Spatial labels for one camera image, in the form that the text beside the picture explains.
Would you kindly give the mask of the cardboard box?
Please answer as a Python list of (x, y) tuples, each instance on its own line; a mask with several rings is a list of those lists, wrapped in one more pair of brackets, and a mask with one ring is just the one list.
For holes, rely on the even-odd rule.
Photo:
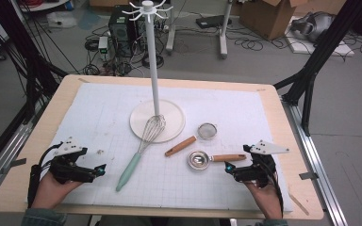
[(338, 14), (347, 0), (246, 0), (239, 13), (239, 23), (265, 40), (285, 35), (293, 15), (324, 11)]

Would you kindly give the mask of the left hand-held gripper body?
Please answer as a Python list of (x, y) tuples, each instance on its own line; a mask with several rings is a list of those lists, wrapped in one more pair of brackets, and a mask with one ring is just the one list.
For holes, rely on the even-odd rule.
[(73, 137), (69, 137), (54, 151), (49, 171), (59, 183), (65, 184), (68, 181), (91, 183), (94, 180), (93, 169), (79, 167), (76, 164), (80, 156), (75, 152), (81, 148), (83, 147)]

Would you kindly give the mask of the steel funnel with wooden handle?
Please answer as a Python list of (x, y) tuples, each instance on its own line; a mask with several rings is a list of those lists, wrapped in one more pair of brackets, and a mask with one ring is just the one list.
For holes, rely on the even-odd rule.
[(194, 151), (188, 156), (188, 164), (194, 170), (205, 170), (211, 162), (240, 161), (245, 158), (245, 154), (208, 155), (204, 151)]

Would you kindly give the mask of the clear plastic bag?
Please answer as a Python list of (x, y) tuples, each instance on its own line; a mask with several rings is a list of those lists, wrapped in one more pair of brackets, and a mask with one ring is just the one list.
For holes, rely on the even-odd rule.
[(57, 11), (46, 15), (50, 27), (70, 28), (76, 26), (76, 19), (70, 11)]

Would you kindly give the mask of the white power supply box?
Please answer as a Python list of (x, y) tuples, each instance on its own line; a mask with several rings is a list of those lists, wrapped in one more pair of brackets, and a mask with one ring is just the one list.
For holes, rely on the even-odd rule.
[(98, 42), (98, 50), (101, 54), (108, 53), (108, 37), (100, 37)]

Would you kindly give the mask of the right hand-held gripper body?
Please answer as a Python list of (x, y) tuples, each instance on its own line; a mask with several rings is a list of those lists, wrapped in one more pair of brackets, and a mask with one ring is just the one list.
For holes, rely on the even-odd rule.
[(276, 164), (272, 156), (279, 153), (288, 153), (289, 148), (265, 140), (260, 140), (251, 147), (252, 165), (236, 168), (234, 179), (237, 182), (257, 181), (261, 187), (266, 186), (269, 178), (276, 173)]

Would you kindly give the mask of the grey bag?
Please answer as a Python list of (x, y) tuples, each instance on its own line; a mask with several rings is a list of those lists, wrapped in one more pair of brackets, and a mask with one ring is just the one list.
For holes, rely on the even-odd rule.
[(316, 43), (328, 30), (336, 16), (327, 12), (308, 12), (303, 18), (291, 22), (291, 30), (298, 31), (309, 41)]

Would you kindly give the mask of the person's right hand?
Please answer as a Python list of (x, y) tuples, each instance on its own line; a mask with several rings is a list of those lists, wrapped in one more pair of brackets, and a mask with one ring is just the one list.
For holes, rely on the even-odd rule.
[(283, 217), (281, 204), (274, 185), (258, 187), (252, 182), (245, 182), (244, 184), (251, 192), (255, 203), (266, 219), (281, 219)]

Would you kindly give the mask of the whisk with green handle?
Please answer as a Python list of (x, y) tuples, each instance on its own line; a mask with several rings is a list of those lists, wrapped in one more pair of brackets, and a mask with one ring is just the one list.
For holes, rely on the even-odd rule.
[(153, 143), (164, 131), (166, 121), (163, 115), (151, 117), (145, 124), (138, 150), (124, 169), (115, 190), (121, 191), (131, 178), (136, 166), (138, 165), (143, 152)]

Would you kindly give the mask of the mesh strainer with wooden handle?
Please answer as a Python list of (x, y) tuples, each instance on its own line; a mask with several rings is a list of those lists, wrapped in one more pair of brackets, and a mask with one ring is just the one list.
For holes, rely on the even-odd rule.
[(214, 138), (218, 133), (217, 126), (213, 123), (205, 122), (198, 126), (197, 132), (194, 136), (188, 137), (187, 139), (181, 141), (176, 144), (172, 148), (170, 148), (164, 155), (166, 157), (170, 157), (175, 153), (182, 151), (187, 148), (190, 144), (195, 142), (198, 138), (202, 140), (210, 140)]

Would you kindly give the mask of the white round table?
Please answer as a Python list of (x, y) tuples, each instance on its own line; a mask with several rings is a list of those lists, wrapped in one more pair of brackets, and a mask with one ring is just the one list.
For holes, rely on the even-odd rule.
[(68, 3), (70, 0), (58, 0), (57, 2), (48, 2), (47, 0), (44, 0), (40, 5), (37, 6), (26, 6), (23, 4), (19, 4), (19, 8), (21, 11), (41, 11), (41, 10), (47, 10), (50, 8), (56, 8), (59, 6), (63, 6), (66, 3)]

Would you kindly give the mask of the white grid mat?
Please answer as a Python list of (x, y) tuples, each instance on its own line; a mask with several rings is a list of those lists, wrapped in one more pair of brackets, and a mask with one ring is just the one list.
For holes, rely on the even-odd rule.
[[(67, 198), (69, 204), (162, 207), (188, 209), (253, 210), (246, 187), (224, 170), (224, 163), (192, 169), (193, 151), (241, 154), (243, 145), (272, 138), (264, 103), (256, 91), (159, 88), (160, 100), (177, 104), (186, 123), (174, 139), (153, 143), (142, 155), (121, 191), (116, 185), (140, 144), (131, 130), (130, 116), (139, 104), (152, 101), (147, 86), (84, 83), (55, 132), (53, 143), (68, 137), (88, 151), (77, 163), (86, 168), (106, 164), (104, 176), (84, 184)], [(217, 126), (210, 140), (197, 139), (182, 151), (166, 157), (170, 148), (194, 136), (202, 123)]]

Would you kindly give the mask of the white hook rack stand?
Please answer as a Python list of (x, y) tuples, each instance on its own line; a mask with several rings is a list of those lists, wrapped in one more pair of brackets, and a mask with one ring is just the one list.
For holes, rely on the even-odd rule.
[(159, 99), (154, 18), (156, 16), (163, 18), (158, 13), (162, 11), (161, 6), (165, 1), (156, 5), (151, 0), (143, 0), (140, 6), (131, 4), (134, 11), (125, 12), (128, 15), (135, 15), (133, 21), (144, 17), (153, 96), (152, 101), (141, 103), (133, 109), (130, 126), (137, 137), (143, 138), (145, 132), (149, 135), (156, 135), (154, 143), (163, 143), (176, 138), (186, 123), (184, 112), (177, 104)]

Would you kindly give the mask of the aluminium rail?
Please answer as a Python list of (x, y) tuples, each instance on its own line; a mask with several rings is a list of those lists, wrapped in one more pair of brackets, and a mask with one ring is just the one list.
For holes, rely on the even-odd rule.
[(1, 135), (0, 180), (12, 168), (10, 163), (16, 160), (29, 138), (34, 125), (33, 119), (33, 116), (27, 117), (26, 105), (24, 105)]
[(285, 102), (282, 106), (287, 113), (289, 124), (296, 133), (296, 140), (301, 147), (304, 160), (309, 166), (309, 179), (315, 184), (320, 192), (321, 207), (326, 216), (331, 220), (333, 226), (348, 226), (337, 196), (332, 188), (327, 172), (321, 162), (317, 148), (311, 136), (308, 136), (301, 125), (302, 113), (298, 106), (289, 105)]

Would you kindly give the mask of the black computer tower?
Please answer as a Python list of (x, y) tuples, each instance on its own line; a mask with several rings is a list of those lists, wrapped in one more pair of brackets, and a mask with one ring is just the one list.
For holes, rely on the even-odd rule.
[(132, 57), (132, 44), (137, 38), (137, 31), (133, 16), (126, 14), (131, 7), (116, 5), (113, 7), (108, 28), (113, 41), (117, 57)]

